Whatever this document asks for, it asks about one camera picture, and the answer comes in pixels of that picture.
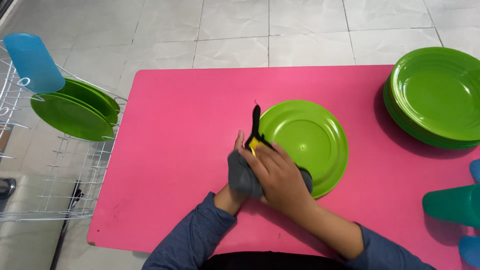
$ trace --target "white wire dish rack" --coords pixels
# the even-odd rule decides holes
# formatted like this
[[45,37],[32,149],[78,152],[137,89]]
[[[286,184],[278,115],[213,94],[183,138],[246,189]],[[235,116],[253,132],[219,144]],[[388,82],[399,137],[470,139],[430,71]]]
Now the white wire dish rack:
[[[0,52],[6,52],[6,49],[0,46]],[[64,77],[84,81],[62,67],[58,66],[58,68]],[[31,129],[15,116],[22,108],[30,106],[31,99],[41,101],[43,99],[25,87],[30,80],[19,77],[10,58],[0,59],[0,77],[4,78],[0,92],[0,141],[2,141],[2,139],[8,139],[13,128]],[[22,198],[8,199],[10,202],[7,202],[5,210],[2,212],[0,209],[0,222],[92,217],[127,101],[101,87],[96,87],[113,97],[120,106],[119,121],[113,127],[114,136],[105,137],[103,142],[94,142],[67,134],[59,135],[60,146],[58,149],[52,149],[56,153],[55,160],[50,164],[46,163],[46,166],[50,167],[49,175],[33,179],[30,177],[28,184],[22,184],[22,181],[27,182],[27,180],[20,173],[18,176],[20,179],[17,179],[18,185],[12,197],[20,193]],[[16,157],[0,153],[0,158],[15,159]],[[19,200],[22,201],[20,204],[9,207],[10,204]]]

